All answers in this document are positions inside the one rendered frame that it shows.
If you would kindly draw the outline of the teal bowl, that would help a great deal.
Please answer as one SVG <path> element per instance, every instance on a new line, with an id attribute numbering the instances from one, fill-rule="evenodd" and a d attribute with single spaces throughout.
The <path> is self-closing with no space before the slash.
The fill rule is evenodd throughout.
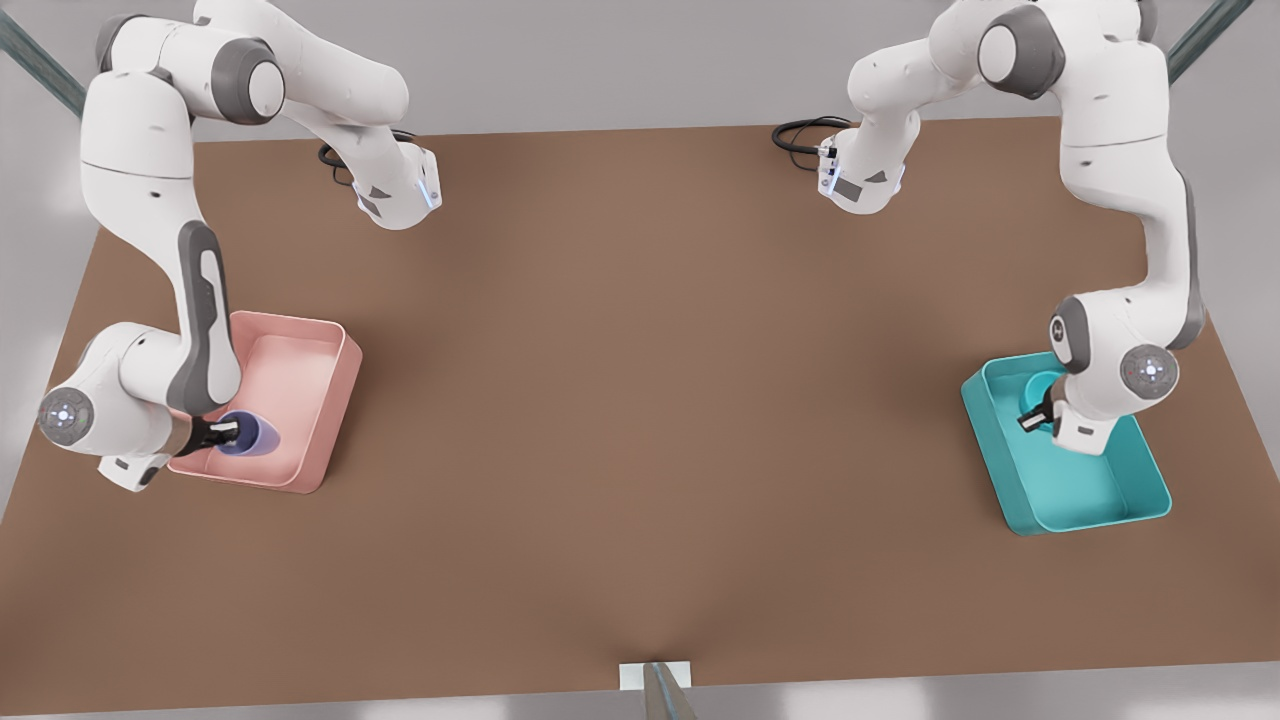
<path id="1" fill-rule="evenodd" d="M 1068 377 L 1065 372 L 1037 372 L 1030 375 L 1024 384 L 1021 397 L 1020 397 L 1020 415 L 1029 407 L 1038 404 L 1044 392 L 1051 392 L 1053 397 L 1055 389 L 1060 386 L 1061 380 Z M 1059 421 L 1056 418 L 1055 429 L 1048 432 L 1039 432 L 1041 434 L 1052 434 L 1053 437 L 1059 433 Z"/>

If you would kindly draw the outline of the purple cup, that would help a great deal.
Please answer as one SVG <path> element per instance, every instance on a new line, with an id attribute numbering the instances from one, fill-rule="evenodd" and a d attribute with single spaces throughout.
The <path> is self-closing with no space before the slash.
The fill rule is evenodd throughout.
<path id="1" fill-rule="evenodd" d="M 215 448 L 232 457 L 264 456 L 280 445 L 276 428 L 250 411 L 229 411 L 214 421 L 211 429 L 218 433 Z"/>

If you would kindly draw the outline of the teal box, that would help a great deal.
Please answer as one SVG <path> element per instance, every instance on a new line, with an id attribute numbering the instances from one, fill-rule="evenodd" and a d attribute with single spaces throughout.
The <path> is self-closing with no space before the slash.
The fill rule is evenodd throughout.
<path id="1" fill-rule="evenodd" d="M 1037 372 L 1065 370 L 1051 352 L 997 357 L 961 386 L 1007 527 L 1039 536 L 1167 515 L 1172 497 L 1135 418 L 1117 421 L 1100 456 L 1019 427 L 1021 392 Z"/>

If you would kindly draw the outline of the pink box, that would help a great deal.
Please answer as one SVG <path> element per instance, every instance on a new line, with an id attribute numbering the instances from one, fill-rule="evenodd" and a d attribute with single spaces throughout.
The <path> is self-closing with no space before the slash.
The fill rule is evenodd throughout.
<path id="1" fill-rule="evenodd" d="M 220 415 L 248 411 L 279 442 L 266 454 L 233 456 L 205 448 L 169 461 L 169 470 L 205 479 L 308 495 L 326 474 L 364 357 L 334 322 L 234 311 L 230 337 L 242 369 L 239 392 Z"/>

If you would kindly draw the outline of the silver frame post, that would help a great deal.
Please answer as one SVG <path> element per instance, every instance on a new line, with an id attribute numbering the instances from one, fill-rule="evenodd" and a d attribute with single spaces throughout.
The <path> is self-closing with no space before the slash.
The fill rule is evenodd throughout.
<path id="1" fill-rule="evenodd" d="M 3 8 L 0 8 L 0 51 L 13 59 L 77 119 L 83 117 L 86 87 Z"/>
<path id="2" fill-rule="evenodd" d="M 1213 0 L 1167 53 L 1167 79 L 1174 85 L 1254 3 Z"/>
<path id="3" fill-rule="evenodd" d="M 621 664 L 620 689 L 640 691 L 645 720 L 698 720 L 686 694 L 692 687 L 689 661 Z"/>

